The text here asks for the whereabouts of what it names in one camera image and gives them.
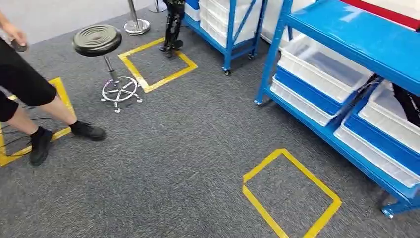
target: black stool seat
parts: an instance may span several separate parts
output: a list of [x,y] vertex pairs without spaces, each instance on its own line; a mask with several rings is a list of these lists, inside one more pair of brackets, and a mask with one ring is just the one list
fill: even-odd
[[73,47],[83,56],[102,56],[121,45],[122,36],[111,25],[93,25],[83,28],[73,37]]

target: yellow tape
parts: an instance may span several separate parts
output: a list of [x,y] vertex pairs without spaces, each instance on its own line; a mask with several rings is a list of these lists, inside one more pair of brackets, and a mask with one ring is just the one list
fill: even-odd
[[146,49],[148,47],[157,45],[157,44],[159,44],[159,43],[161,43],[163,41],[165,41],[165,37],[159,38],[157,40],[154,40],[152,42],[149,42],[147,44],[141,45],[139,47],[136,47],[136,48],[134,48],[132,50],[129,50],[127,52],[124,52],[124,53],[118,55],[119,58],[121,59],[121,61],[125,64],[125,66],[127,67],[127,69],[130,71],[130,73],[139,82],[140,86],[142,86],[142,88],[145,91],[145,93],[151,92],[151,91],[153,91],[153,90],[155,90],[155,89],[157,89],[157,88],[159,88],[159,87],[161,87],[161,86],[163,86],[163,85],[165,85],[165,84],[173,81],[174,79],[177,79],[177,78],[181,77],[182,75],[184,75],[184,74],[186,74],[188,72],[191,72],[191,71],[193,71],[194,69],[197,68],[197,65],[194,62],[192,62],[192,60],[190,60],[184,53],[182,53],[180,51],[176,51],[175,53],[182,60],[184,60],[184,62],[188,65],[188,67],[185,68],[185,69],[183,69],[183,70],[181,70],[181,71],[179,71],[179,72],[177,72],[177,73],[174,73],[173,75],[171,75],[169,77],[166,77],[166,78],[162,79],[161,81],[159,81],[159,82],[157,82],[155,84],[149,85],[146,82],[146,80],[144,79],[144,77],[140,74],[140,72],[133,65],[133,63],[128,59],[128,56],[131,55],[131,54],[133,54],[133,53],[142,51],[142,50],[144,50],[144,49]]
[[270,214],[263,208],[263,206],[258,202],[254,195],[248,190],[245,185],[242,185],[242,192],[248,198],[249,202],[255,207],[255,209],[261,214],[265,221],[271,226],[271,228],[276,232],[280,238],[289,238],[289,236],[284,232],[284,230],[275,222],[275,220],[270,216]]
[[[73,106],[70,102],[70,99],[68,97],[68,94],[65,90],[65,87],[63,85],[63,82],[61,80],[60,77],[52,79],[49,81],[50,84],[54,85],[55,88],[57,89],[57,94],[58,96],[61,98],[61,100],[64,102],[64,104],[72,111],[72,113],[74,113],[74,109]],[[9,99],[11,100],[16,100],[17,97],[15,95],[12,95],[9,97]],[[28,146],[26,148],[23,148],[21,150],[19,150],[18,152],[13,153],[10,156],[6,155],[6,147],[4,147],[4,137],[2,135],[2,131],[1,131],[1,123],[0,123],[0,166],[4,166],[14,160],[19,159],[20,157],[22,157],[22,155],[28,153],[31,151],[32,146]],[[71,132],[71,129],[69,127],[55,133],[52,137],[52,140],[57,140],[60,137],[63,137],[67,134],[69,134]]]
[[243,175],[243,187],[242,192],[250,201],[250,203],[256,208],[260,215],[267,221],[270,227],[276,232],[280,238],[287,238],[287,234],[279,226],[278,223],[268,214],[268,212],[262,207],[258,200],[252,195],[252,193],[246,188],[245,183],[249,181],[254,175],[261,171],[266,165],[271,163],[280,155],[284,155],[289,159],[300,171],[302,171],[315,185],[317,185],[325,194],[331,199],[332,203],[321,215],[321,217],[309,228],[304,235],[304,238],[313,238],[322,230],[322,228],[328,223],[331,217],[337,212],[341,206],[340,198],[329,189],[323,182],[321,182],[314,174],[311,173],[302,163],[300,163],[289,151],[286,149],[276,149],[270,155],[268,155],[261,163],[251,169],[248,173]]

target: black cable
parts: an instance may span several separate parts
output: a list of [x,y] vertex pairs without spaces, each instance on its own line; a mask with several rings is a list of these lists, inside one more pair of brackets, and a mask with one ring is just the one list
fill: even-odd
[[[46,120],[46,119],[48,119],[48,120],[51,120],[51,121],[55,121],[53,118],[50,118],[50,117],[44,117],[44,118],[35,118],[35,119],[32,119],[32,120]],[[55,123],[55,125],[56,125],[56,127],[55,127],[55,132],[54,132],[54,134],[58,131],[58,125]],[[10,125],[7,125],[7,126],[5,126],[5,127],[2,127],[1,128],[1,133],[0,134],[4,134],[4,135],[7,135],[7,134],[15,134],[15,133],[18,133],[18,132],[20,132],[20,131],[18,131],[18,130],[16,130],[16,131],[11,131],[11,132],[3,132],[3,130],[4,129],[6,129],[6,128],[8,128],[8,127],[10,127]],[[24,138],[26,138],[26,137],[30,137],[29,135],[25,135],[25,136],[22,136],[22,137],[20,137],[20,138],[18,138],[18,139],[15,139],[15,140],[13,140],[13,141],[11,141],[11,142],[9,142],[9,143],[7,143],[7,144],[5,144],[5,145],[3,145],[3,146],[0,146],[0,149],[1,148],[3,148],[3,147],[6,147],[6,146],[8,146],[8,145],[10,145],[10,144],[12,144],[12,143],[15,143],[16,141],[19,141],[19,140],[21,140],[21,139],[24,139]],[[5,154],[5,153],[2,153],[3,155],[5,155],[5,156],[13,156],[13,157],[19,157],[19,156],[24,156],[24,155],[27,155],[27,154],[29,154],[30,153],[30,151],[29,152],[27,152],[27,153],[24,153],[24,154],[19,154],[19,155],[7,155],[7,154]]]

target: stanchion post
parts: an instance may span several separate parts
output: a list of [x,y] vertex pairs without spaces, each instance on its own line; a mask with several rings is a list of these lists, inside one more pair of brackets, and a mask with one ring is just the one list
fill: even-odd
[[166,4],[162,0],[154,0],[154,4],[149,6],[149,11],[151,12],[163,12],[168,9]]
[[138,19],[136,10],[134,8],[133,0],[128,0],[128,6],[130,8],[130,18],[124,25],[124,30],[129,35],[141,35],[150,30],[150,22]]

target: black sock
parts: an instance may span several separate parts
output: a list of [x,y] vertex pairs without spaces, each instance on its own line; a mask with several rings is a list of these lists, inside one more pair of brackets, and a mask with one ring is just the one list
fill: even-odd
[[80,125],[80,121],[76,121],[74,124],[69,125],[69,127],[74,130],[75,128],[77,128]]
[[31,139],[36,139],[36,138],[41,137],[44,134],[44,132],[45,132],[45,129],[39,126],[38,130],[35,131],[35,133],[30,135]]

